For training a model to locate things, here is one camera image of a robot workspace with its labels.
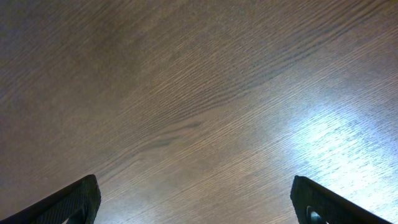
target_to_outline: wooden table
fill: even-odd
[[[0,219],[297,223],[294,175],[398,222],[397,1],[5,1]]]

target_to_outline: wooden surface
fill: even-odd
[[[395,1],[1,1],[0,218],[297,223],[305,175],[398,222]]]

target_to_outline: black object edge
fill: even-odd
[[[290,198],[300,224],[310,224],[307,219],[308,207],[331,224],[391,224],[306,177],[294,177]]]
[[[94,223],[101,192],[95,175],[86,177],[0,221],[0,224]]]

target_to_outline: textured black plastic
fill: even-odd
[[[331,224],[390,224],[306,177],[295,176],[290,198],[300,224],[310,224],[307,219],[308,206]]]
[[[23,211],[0,221],[0,224],[94,223],[101,193],[96,177],[88,175]]]

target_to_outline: wood grain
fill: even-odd
[[[305,175],[398,222],[394,1],[3,1],[0,218],[297,223]]]

